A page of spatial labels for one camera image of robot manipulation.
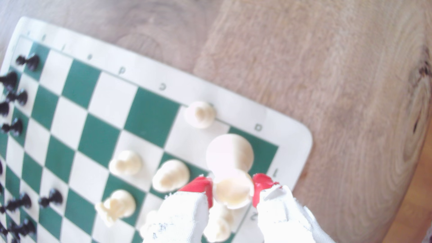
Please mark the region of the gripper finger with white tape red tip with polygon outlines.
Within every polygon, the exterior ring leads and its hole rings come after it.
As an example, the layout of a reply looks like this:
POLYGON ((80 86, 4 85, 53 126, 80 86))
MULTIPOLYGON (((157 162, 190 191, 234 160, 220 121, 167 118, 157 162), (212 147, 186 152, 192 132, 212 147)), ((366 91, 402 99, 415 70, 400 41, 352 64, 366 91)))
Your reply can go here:
POLYGON ((257 173, 253 206, 265 243, 334 243, 321 228, 313 213, 303 206, 290 188, 257 173))
POLYGON ((201 243, 213 207, 213 181, 198 176, 166 197, 156 219, 143 235, 144 243, 201 243))

